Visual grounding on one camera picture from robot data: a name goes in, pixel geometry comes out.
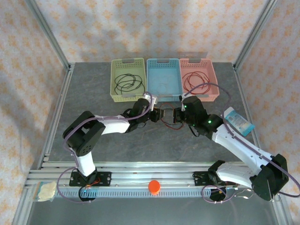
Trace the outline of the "blue perforated plastic basket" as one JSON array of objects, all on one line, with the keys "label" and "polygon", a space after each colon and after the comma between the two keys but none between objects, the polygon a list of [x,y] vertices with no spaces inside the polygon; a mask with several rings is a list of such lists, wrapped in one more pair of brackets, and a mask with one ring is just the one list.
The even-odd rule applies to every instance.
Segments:
[{"label": "blue perforated plastic basket", "polygon": [[178,102],[183,94],[180,62],[177,58],[147,59],[147,91],[159,102]]}]

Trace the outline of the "blue white snack packet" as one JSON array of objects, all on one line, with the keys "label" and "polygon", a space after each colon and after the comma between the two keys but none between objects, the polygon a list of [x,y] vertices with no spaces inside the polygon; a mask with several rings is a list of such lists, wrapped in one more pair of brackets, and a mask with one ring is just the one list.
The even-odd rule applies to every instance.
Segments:
[{"label": "blue white snack packet", "polygon": [[232,107],[224,111],[224,117],[244,137],[255,128],[252,123],[238,114]]}]

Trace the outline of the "pink perforated plastic basket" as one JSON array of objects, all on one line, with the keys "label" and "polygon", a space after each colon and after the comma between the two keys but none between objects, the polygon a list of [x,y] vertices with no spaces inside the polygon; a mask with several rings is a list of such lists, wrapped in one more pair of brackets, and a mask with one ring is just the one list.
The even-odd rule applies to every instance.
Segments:
[{"label": "pink perforated plastic basket", "polygon": [[218,87],[207,84],[218,83],[210,59],[180,59],[180,71],[184,94],[197,85],[205,83],[205,85],[191,91],[191,94],[197,96],[203,102],[213,102],[219,96]]}]

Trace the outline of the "green perforated plastic basket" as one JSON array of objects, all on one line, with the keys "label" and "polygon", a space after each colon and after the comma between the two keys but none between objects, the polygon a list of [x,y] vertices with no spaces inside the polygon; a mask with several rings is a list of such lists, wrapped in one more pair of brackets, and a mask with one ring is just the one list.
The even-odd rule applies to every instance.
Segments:
[{"label": "green perforated plastic basket", "polygon": [[112,60],[110,95],[114,102],[137,101],[146,90],[146,71],[143,58]]}]

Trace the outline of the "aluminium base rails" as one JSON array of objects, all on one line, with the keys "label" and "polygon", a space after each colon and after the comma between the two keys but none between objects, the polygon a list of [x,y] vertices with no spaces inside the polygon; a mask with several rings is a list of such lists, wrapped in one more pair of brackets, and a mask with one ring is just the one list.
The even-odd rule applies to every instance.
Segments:
[{"label": "aluminium base rails", "polygon": [[[84,186],[79,176],[74,176],[72,162],[44,162],[39,170],[31,170],[25,182],[26,187],[41,182],[56,181],[59,187],[78,188]],[[197,162],[97,162],[101,182],[105,188],[147,188],[152,180],[157,180],[161,188],[195,188],[193,173],[207,171],[212,163]],[[231,181],[251,187],[250,177],[257,175],[262,169],[251,169],[242,162],[226,162],[218,167],[217,174],[221,180]]]}]

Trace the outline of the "orange round cap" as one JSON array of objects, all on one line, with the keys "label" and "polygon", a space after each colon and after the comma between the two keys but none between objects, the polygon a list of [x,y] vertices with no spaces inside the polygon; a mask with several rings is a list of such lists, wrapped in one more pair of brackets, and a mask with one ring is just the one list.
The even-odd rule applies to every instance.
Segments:
[{"label": "orange round cap", "polygon": [[148,191],[152,195],[158,195],[158,193],[160,192],[160,189],[161,189],[161,185],[157,180],[152,180],[149,182]]}]

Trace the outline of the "bagged beige cloth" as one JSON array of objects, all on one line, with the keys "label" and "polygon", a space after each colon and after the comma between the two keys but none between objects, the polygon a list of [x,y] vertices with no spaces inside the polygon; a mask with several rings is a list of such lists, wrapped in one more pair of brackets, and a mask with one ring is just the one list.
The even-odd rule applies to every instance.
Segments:
[{"label": "bagged beige cloth", "polygon": [[56,186],[57,183],[55,181],[52,182],[41,182],[37,189],[37,194],[35,199],[38,202],[46,202],[53,201],[56,194]]}]

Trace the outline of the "aluminium frame post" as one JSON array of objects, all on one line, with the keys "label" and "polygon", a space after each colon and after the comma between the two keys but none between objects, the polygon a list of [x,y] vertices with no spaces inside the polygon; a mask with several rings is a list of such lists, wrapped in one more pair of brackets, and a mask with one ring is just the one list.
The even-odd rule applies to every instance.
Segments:
[{"label": "aluminium frame post", "polygon": [[27,4],[29,10],[34,15],[35,19],[37,20],[37,23],[39,24],[40,28],[44,32],[45,36],[47,37],[48,41],[50,42],[50,45],[54,49],[56,55],[58,56],[60,62],[62,63],[63,67],[69,71],[71,68],[70,63],[68,62],[64,52],[62,51],[56,37],[54,36],[50,25],[46,21],[43,13],[41,12],[36,0],[24,0]]},{"label": "aluminium frame post", "polygon": [[267,22],[268,18],[271,16],[273,10],[275,9],[277,2],[278,0],[267,0],[265,6],[262,9],[262,12],[259,14],[258,19],[256,20],[253,28],[251,29],[251,32],[246,42],[244,43],[236,61],[233,63],[234,71],[238,71],[238,69],[241,67],[243,61],[249,54],[251,48],[253,47],[256,39],[263,30],[265,23]]}]

